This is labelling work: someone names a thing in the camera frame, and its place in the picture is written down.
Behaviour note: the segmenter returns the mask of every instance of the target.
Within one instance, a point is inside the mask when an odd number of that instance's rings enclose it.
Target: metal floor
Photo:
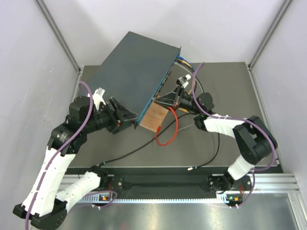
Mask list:
[[[95,73],[98,66],[85,66],[82,80]],[[186,72],[174,66],[172,74],[161,90],[161,94],[172,91],[176,80]],[[200,71],[200,79],[205,91],[211,93],[215,104],[214,111],[221,115],[237,117],[261,117],[257,98],[244,62],[237,63],[206,63]],[[188,115],[179,120],[179,126],[184,127],[193,122],[193,116]],[[168,113],[162,128],[174,120]],[[160,142],[170,140],[175,125],[163,135]],[[154,138],[154,133],[143,127],[134,130],[130,127],[116,135],[101,130],[88,135],[88,141],[82,145],[79,153],[70,167],[89,167],[102,161],[120,157]],[[208,161],[217,148],[217,135],[203,132],[195,126],[179,131],[176,139],[168,146],[160,147],[152,142],[131,156],[108,164],[120,167],[161,167],[161,166],[192,166]],[[236,141],[233,138],[221,136],[220,153],[208,166],[229,166],[239,156]],[[260,165],[267,165],[271,156],[264,159]]]
[[[81,207],[59,230],[297,230],[287,194],[253,195],[239,210],[209,204]]]

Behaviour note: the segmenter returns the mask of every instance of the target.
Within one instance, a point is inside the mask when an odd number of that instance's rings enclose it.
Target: red cable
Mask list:
[[[241,195],[241,197],[243,197],[243,195],[244,195],[244,190],[243,190],[243,186],[242,185],[240,185],[240,195]]]
[[[174,133],[173,137],[172,137],[167,143],[161,144],[161,143],[158,141],[158,133],[159,133],[160,130],[161,130],[161,126],[159,126],[158,129],[157,129],[157,131],[156,131],[156,133],[155,133],[155,140],[156,140],[157,144],[160,145],[160,146],[166,146],[166,145],[168,145],[169,143],[171,143],[171,142],[175,139],[175,137],[176,137],[176,135],[177,135],[177,132],[178,132],[178,126],[179,126],[179,124],[178,124],[177,114],[175,113],[175,111],[174,111],[171,107],[170,107],[169,109],[173,112],[173,114],[174,114],[174,116],[175,116],[175,119],[176,119],[176,130],[175,130],[175,133]]]

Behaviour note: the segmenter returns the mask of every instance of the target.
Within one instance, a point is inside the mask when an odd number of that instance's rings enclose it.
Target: white cable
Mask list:
[[[178,131],[181,131],[181,130],[184,130],[184,129],[186,129],[186,128],[189,128],[189,127],[191,127],[192,125],[194,125],[194,123],[192,123],[192,124],[190,124],[190,125],[188,125],[188,126],[179,128]]]

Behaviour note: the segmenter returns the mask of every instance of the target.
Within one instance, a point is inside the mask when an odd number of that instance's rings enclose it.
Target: wooden block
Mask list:
[[[153,132],[156,132],[158,127],[164,121],[168,110],[162,106],[152,102],[147,110],[143,120],[140,123],[140,126],[149,129]]]

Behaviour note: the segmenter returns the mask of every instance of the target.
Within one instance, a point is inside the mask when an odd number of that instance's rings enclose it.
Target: gray wall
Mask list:
[[[100,65],[129,30],[190,62],[249,62],[283,0],[45,2],[79,65]]]
[[[33,0],[0,2],[1,229],[24,229],[12,214],[40,170],[53,127],[76,82],[62,48]]]
[[[293,1],[254,73],[283,165],[295,174],[307,203],[306,9],[307,1]]]

